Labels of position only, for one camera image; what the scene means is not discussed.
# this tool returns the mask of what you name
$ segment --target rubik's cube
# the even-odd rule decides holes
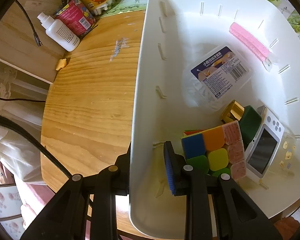
[[[222,173],[239,180],[246,175],[244,147],[238,121],[209,130],[186,131],[181,139],[187,164],[205,174]]]

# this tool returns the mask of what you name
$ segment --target gold cylinder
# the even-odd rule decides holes
[[[241,106],[237,101],[233,100],[221,114],[220,120],[224,123],[232,122],[235,120],[240,121],[243,113],[244,107]]]

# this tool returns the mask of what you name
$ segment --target orange cube tile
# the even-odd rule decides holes
[[[218,150],[225,144],[225,136],[222,126],[218,126],[202,132],[204,145],[209,152]]]

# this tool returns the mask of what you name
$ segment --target lace curtain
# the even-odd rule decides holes
[[[45,100],[48,84],[0,62],[0,97]],[[1,101],[0,115],[16,122],[40,141],[44,103]],[[17,133],[0,126],[0,162],[19,179],[44,184],[40,151]]]

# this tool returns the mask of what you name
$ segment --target wood grain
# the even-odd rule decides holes
[[[101,19],[67,54],[69,64],[50,86],[41,142],[72,174],[96,174],[128,149],[144,16],[138,11]],[[128,47],[110,61],[123,38]],[[44,180],[58,191],[66,176],[44,156],[41,162]],[[130,223],[128,203],[117,203],[118,229],[144,236]]]
[[[22,5],[27,0],[18,0]],[[32,0],[46,2],[42,10],[53,14],[61,0]],[[35,43],[32,29],[17,4],[12,4],[0,21],[0,61],[28,73],[45,82],[52,83],[55,66],[65,53],[59,44],[49,38],[37,16],[41,10],[26,10],[43,46]]]

